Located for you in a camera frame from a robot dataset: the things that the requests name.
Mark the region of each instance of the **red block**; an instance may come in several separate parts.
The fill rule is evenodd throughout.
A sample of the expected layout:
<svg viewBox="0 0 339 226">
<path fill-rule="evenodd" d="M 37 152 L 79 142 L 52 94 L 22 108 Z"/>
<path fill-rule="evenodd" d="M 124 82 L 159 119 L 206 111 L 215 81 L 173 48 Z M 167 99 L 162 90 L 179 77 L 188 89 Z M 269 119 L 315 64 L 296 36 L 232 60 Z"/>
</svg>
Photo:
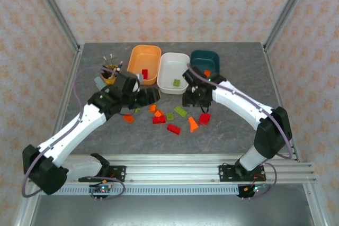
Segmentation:
<svg viewBox="0 0 339 226">
<path fill-rule="evenodd" d="M 142 75 L 144 76 L 144 79 L 148 79 L 148 70 L 147 69 L 143 69 L 142 71 L 141 71 L 141 73 L 142 73 Z"/>
<path fill-rule="evenodd" d="M 172 125 L 172 124 L 169 124 L 169 125 L 167 126 L 167 129 L 168 129 L 169 131 L 171 131 L 171 132 L 177 134 L 177 135 L 179 135 L 179 134 L 180 134 L 180 131 L 181 131 L 181 129 L 180 129 L 179 127 L 177 127 L 177 126 L 175 126 L 175 125 Z"/>
<path fill-rule="evenodd" d="M 199 118 L 199 124 L 207 125 L 208 121 L 210 121 L 210 119 L 211 119 L 211 115 L 210 114 L 202 113 L 200 118 Z"/>
<path fill-rule="evenodd" d="M 166 117 L 165 116 L 160 116 L 160 117 L 154 117 L 153 118 L 153 124 L 164 124 L 166 123 Z"/>
</svg>

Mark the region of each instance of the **pen holder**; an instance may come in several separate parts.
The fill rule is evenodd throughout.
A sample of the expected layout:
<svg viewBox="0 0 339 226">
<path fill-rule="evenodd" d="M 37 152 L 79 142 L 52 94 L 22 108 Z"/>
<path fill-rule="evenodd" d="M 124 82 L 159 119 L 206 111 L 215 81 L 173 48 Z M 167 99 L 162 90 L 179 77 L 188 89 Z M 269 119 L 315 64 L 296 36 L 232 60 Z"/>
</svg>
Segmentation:
<svg viewBox="0 0 339 226">
<path fill-rule="evenodd" d="M 118 67 L 118 65 L 110 65 L 109 67 L 108 66 L 105 66 L 107 69 L 114 69 L 114 68 L 117 68 Z M 116 77 L 114 77 L 114 78 L 111 78 L 111 75 L 103 75 L 102 73 L 101 73 L 101 77 L 103 78 L 103 80 L 104 80 L 104 82 L 105 82 L 105 84 L 106 85 L 113 85 L 114 84 L 114 82 L 115 82 L 115 79 L 116 79 Z"/>
</svg>

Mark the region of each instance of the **green block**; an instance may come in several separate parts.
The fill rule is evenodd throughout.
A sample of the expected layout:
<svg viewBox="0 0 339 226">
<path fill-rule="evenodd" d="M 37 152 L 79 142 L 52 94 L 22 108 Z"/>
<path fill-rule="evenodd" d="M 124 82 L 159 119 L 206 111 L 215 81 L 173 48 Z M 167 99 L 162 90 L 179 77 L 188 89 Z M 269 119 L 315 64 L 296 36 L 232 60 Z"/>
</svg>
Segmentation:
<svg viewBox="0 0 339 226">
<path fill-rule="evenodd" d="M 187 111 L 185 111 L 183 108 L 180 106 L 177 106 L 174 108 L 174 111 L 178 113 L 180 116 L 185 117 L 187 115 Z"/>
<path fill-rule="evenodd" d="M 167 120 L 173 120 L 174 119 L 174 114 L 173 113 L 167 113 L 166 114 Z"/>
<path fill-rule="evenodd" d="M 179 79 L 175 79 L 174 82 L 173 82 L 173 86 L 180 87 L 180 80 Z"/>
</svg>

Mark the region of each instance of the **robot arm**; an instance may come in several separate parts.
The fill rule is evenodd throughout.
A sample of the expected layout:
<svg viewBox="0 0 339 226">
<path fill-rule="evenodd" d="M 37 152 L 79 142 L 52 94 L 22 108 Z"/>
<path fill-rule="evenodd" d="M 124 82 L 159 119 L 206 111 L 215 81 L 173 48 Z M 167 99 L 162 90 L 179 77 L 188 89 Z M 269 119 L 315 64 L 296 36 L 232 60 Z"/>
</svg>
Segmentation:
<svg viewBox="0 0 339 226">
<path fill-rule="evenodd" d="M 159 91 L 156 88 L 140 89 L 137 76 L 128 72 L 118 73 L 114 84 L 109 87 L 109 91 L 103 90 L 93 94 L 88 100 L 81 119 L 78 114 L 49 140 L 36 148 L 28 145 L 23 150 L 25 174 L 34 160 L 47 150 L 29 174 L 29 178 L 46 194 L 52 194 L 59 190 L 66 180 L 97 174 L 105 176 L 109 163 L 98 154 L 91 154 L 85 161 L 75 160 L 67 165 L 64 164 L 64 161 L 92 131 L 103 125 L 114 114 L 119 113 L 123 107 L 135 109 L 155 103 L 160 99 Z M 52 145 L 66 133 L 64 138 Z"/>
<path fill-rule="evenodd" d="M 199 76 L 206 78 L 197 67 L 192 67 L 192 69 Z M 288 140 L 292 138 L 288 115 L 282 107 L 273 109 L 253 100 L 234 87 L 225 77 L 218 74 L 210 76 L 209 81 L 228 88 L 230 91 L 201 81 L 190 70 L 187 70 L 183 77 L 189 83 L 188 89 L 183 94 L 183 106 L 209 107 L 211 101 L 215 101 L 230 108 L 256 130 L 253 146 L 235 163 L 234 173 L 240 176 L 240 178 L 245 178 L 262 162 L 273 158 L 285 145 L 279 130 L 271 119 L 263 113 L 263 110 L 273 116 Z"/>
</svg>

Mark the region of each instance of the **patterned wallpaper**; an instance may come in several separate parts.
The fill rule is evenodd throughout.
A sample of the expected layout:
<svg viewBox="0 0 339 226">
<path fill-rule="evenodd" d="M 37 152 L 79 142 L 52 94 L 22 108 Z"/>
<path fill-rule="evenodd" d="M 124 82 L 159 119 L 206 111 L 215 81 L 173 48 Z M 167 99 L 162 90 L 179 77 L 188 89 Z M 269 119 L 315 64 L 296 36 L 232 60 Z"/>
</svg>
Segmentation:
<svg viewBox="0 0 339 226">
<path fill-rule="evenodd" d="M 339 224 L 339 0 L 300 0 L 270 51 L 302 158 Z"/>
<path fill-rule="evenodd" d="M 0 8 L 0 224 L 12 225 L 22 150 L 51 135 L 74 52 L 43 0 Z"/>
<path fill-rule="evenodd" d="M 56 0 L 78 43 L 265 42 L 287 0 Z"/>
</svg>

